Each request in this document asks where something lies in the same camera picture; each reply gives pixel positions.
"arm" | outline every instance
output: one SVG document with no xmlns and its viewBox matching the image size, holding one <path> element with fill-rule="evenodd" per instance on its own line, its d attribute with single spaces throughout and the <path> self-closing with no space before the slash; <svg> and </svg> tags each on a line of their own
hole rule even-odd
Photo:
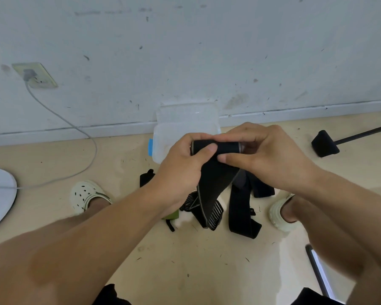
<svg viewBox="0 0 381 305">
<path fill-rule="evenodd" d="M 216 152 L 211 144 L 190 156 L 187 134 L 145 186 L 100 211 L 57 240 L 0 269 L 0 304 L 92 304 L 107 280 L 163 216 L 180 207 Z"/>
<path fill-rule="evenodd" d="M 218 160 L 254 173 L 320 208 L 381 265 L 381 196 L 316 166 L 279 126 L 244 123 L 217 141 L 241 141 L 246 154 Z"/>
</svg>

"person's left hand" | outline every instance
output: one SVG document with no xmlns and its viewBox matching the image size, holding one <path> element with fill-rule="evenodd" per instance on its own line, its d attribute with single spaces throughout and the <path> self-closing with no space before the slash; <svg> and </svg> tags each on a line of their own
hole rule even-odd
<svg viewBox="0 0 381 305">
<path fill-rule="evenodd" d="M 202 165 L 216 153 L 217 144 L 211 143 L 191 156 L 192 141 L 211 138 L 212 135 L 205 133 L 184 135 L 169 150 L 157 174 L 149 182 L 158 198 L 163 200 L 163 216 L 176 211 L 185 202 L 199 182 Z"/>
</svg>

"power cord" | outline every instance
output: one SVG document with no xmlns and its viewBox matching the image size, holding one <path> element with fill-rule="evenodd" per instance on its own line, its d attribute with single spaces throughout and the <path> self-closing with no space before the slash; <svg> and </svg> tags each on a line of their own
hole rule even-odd
<svg viewBox="0 0 381 305">
<path fill-rule="evenodd" d="M 40 102 L 39 99 L 36 98 L 35 95 L 31 92 L 30 86 L 28 85 L 28 82 L 30 81 L 31 78 L 34 78 L 35 76 L 37 76 L 37 74 L 36 74 L 36 72 L 34 70 L 32 70 L 32 69 L 26 69 L 26 70 L 24 70 L 24 78 L 23 79 L 24 79 L 25 87 L 27 88 L 27 91 L 30 93 L 32 98 L 34 98 L 36 102 L 38 102 L 42 107 L 47 109 L 49 112 L 51 112 L 52 114 L 54 114 L 57 117 L 59 117 L 65 123 L 69 124 L 71 126 L 71 128 L 75 128 L 77 131 L 79 131 L 82 134 L 84 134 L 87 138 L 91 139 L 91 141 L 95 145 L 95 154 L 94 154 L 94 156 L 92 158 L 92 161 L 90 162 L 90 164 L 85 169 L 83 169 L 83 170 L 81 170 L 81 171 L 79 171 L 79 172 L 77 172 L 75 174 L 71 174 L 70 176 L 64 176 L 62 178 L 53 179 L 53 180 L 50 180 L 50 181 L 47 181 L 47 182 L 44 182 L 44 183 L 40 183 L 40 184 L 37 184 L 37 185 L 22 186 L 22 187 L 0 186 L 0 188 L 7 188 L 7 189 L 32 189 L 32 188 L 37 188 L 37 187 L 45 186 L 45 185 L 48 185 L 48 184 L 51 184 L 51 183 L 54 183 L 54 182 L 66 180 L 66 179 L 69 179 L 69 178 L 71 178 L 73 176 L 77 176 L 78 174 L 81 174 L 82 172 L 85 172 L 87 169 L 89 169 L 92 166 L 92 164 L 95 161 L 96 156 L 97 156 L 97 144 L 96 144 L 96 141 L 93 139 L 93 137 L 91 137 L 91 135 L 86 133 L 84 130 L 81 130 L 81 129 L 77 128 L 75 125 L 73 125 L 71 122 L 69 122 L 68 120 L 66 120 L 63 117 L 61 117 L 55 111 L 52 111 L 51 109 L 49 109 L 42 102 Z"/>
</svg>

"wall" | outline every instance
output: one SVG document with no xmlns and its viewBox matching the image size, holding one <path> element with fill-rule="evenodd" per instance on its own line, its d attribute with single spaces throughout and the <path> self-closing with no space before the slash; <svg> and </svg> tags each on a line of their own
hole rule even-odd
<svg viewBox="0 0 381 305">
<path fill-rule="evenodd" d="M 0 0 L 0 144 L 80 137 L 11 68 L 33 61 L 59 85 L 36 96 L 95 135 L 152 132 L 173 102 L 222 125 L 377 111 L 381 0 Z"/>
</svg>

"person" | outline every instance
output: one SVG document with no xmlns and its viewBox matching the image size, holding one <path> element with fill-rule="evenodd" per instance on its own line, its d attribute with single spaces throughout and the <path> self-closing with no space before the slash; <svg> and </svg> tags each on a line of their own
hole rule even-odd
<svg viewBox="0 0 381 305">
<path fill-rule="evenodd" d="M 99 297 L 152 226 L 177 210 L 198 184 L 202 165 L 217 150 L 213 143 L 191 156 L 191 142 L 198 139 L 242 142 L 244 154 L 217 159 L 294 193 L 275 202 L 271 221 L 283 230 L 300 221 L 318 255 L 356 280 L 347 304 L 381 305 L 381 196 L 320 169 L 281 127 L 253 123 L 215 136 L 186 134 L 155 177 L 118 203 L 110 205 L 95 183 L 75 186 L 71 199 L 82 199 L 84 212 L 0 244 L 0 304 L 128 304 L 115 296 L 99 302 Z"/>
</svg>

